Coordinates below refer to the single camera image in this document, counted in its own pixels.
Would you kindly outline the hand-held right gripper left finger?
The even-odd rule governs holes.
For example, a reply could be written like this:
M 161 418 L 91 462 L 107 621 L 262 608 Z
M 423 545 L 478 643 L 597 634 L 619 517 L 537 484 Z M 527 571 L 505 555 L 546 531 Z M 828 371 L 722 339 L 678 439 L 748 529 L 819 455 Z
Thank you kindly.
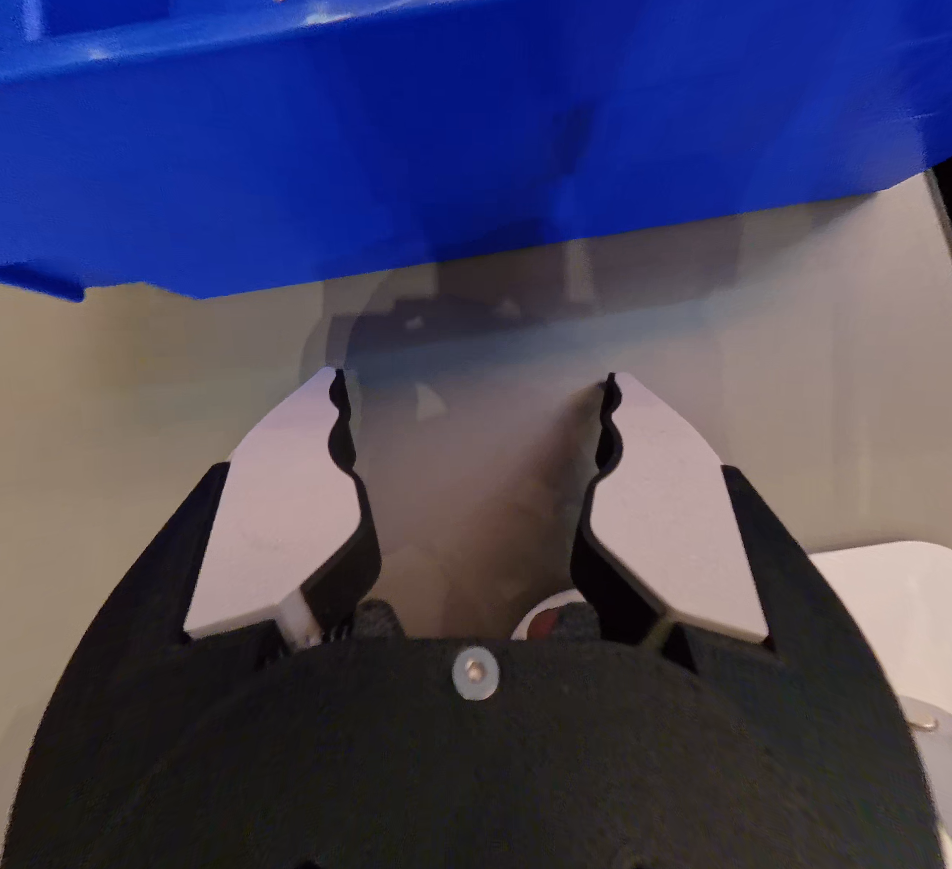
M 347 378 L 326 366 L 244 436 L 185 615 L 188 637 L 265 622 L 292 650 L 351 636 L 382 568 L 351 418 Z

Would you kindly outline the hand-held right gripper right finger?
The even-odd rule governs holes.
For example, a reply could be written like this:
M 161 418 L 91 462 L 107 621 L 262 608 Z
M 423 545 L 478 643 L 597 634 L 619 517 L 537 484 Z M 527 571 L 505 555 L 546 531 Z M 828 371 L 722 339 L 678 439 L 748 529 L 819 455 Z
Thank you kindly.
M 570 577 L 601 636 L 637 645 L 688 625 L 760 645 L 768 623 L 720 457 L 632 375 L 601 385 L 596 473 Z

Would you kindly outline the blue plastic bin with dividers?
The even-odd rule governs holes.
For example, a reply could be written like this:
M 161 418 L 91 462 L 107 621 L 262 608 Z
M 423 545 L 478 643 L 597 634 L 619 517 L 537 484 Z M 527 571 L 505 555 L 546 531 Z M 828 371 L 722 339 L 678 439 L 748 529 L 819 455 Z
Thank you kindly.
M 194 298 L 865 195 L 950 0 L 2 0 L 2 285 Z

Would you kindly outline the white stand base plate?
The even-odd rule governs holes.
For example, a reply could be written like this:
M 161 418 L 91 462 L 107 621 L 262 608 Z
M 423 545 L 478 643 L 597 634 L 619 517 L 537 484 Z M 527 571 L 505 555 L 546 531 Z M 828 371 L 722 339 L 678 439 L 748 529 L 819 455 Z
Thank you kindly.
M 810 556 L 874 651 L 918 748 L 951 866 L 951 550 L 886 542 Z

